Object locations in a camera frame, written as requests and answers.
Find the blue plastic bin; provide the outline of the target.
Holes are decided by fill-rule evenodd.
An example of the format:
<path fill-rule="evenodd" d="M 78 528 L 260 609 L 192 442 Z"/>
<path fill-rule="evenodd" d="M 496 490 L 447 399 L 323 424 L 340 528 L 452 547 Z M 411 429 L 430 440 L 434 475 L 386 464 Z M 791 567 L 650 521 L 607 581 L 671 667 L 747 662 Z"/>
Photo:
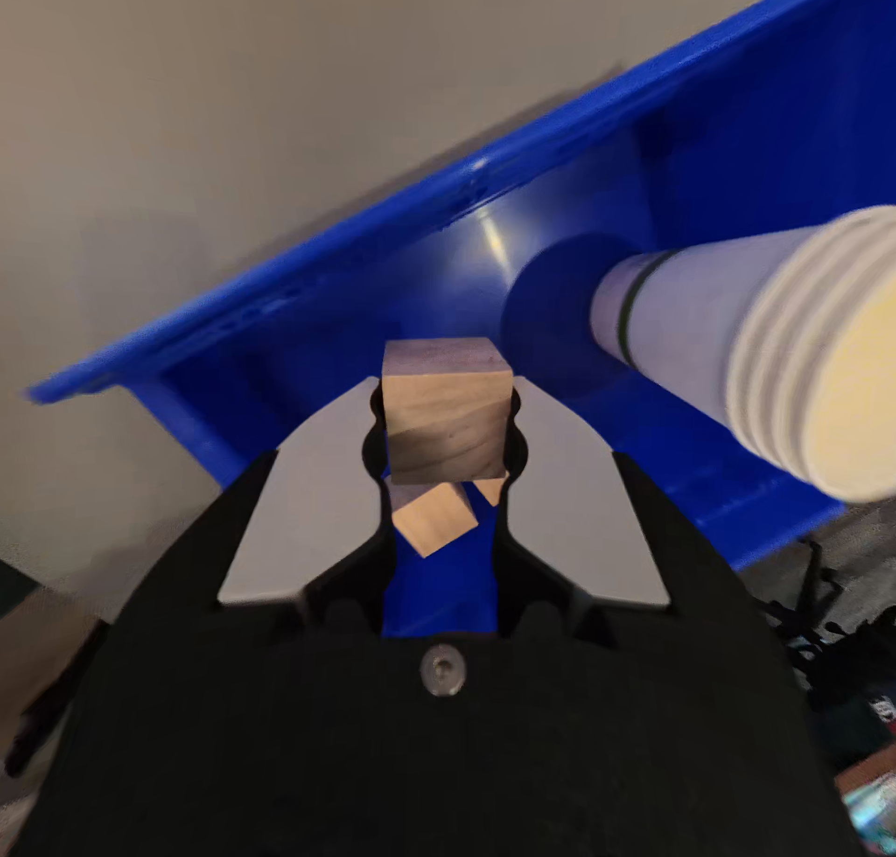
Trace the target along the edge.
<path fill-rule="evenodd" d="M 615 261 L 894 202 L 894 0 L 763 0 L 28 390 L 121 386 L 230 485 L 400 336 L 486 336 L 740 570 L 846 505 L 593 342 Z"/>

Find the black office chair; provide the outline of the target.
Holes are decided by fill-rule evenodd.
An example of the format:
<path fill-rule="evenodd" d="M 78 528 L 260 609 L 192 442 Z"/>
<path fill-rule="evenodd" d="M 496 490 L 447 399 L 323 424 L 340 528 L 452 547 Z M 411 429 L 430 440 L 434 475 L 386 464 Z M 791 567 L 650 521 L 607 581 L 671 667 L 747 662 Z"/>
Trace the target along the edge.
<path fill-rule="evenodd" d="M 11 779 L 22 777 L 28 764 L 59 725 L 91 662 L 83 648 L 62 673 L 22 712 L 13 742 L 4 758 L 4 771 Z"/>

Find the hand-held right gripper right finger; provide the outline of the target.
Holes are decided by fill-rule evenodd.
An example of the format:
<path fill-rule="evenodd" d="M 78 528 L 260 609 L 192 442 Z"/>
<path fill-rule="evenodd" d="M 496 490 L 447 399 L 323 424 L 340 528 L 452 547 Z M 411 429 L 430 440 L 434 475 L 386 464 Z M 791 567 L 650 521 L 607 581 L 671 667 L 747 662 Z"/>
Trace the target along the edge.
<path fill-rule="evenodd" d="M 603 637 L 607 608 L 669 609 L 614 450 L 523 376 L 513 379 L 504 464 L 492 547 L 501 636 L 540 603 L 585 639 Z"/>

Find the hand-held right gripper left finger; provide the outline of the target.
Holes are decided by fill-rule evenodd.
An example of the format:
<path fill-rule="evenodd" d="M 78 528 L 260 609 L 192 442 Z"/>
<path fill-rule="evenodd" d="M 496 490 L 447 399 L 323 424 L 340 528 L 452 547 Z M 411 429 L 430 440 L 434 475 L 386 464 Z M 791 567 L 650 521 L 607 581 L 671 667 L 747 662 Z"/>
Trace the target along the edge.
<path fill-rule="evenodd" d="M 303 605 L 320 622 L 352 601 L 379 635 L 397 565 L 387 465 L 382 385 L 367 377 L 279 446 L 218 602 Z"/>

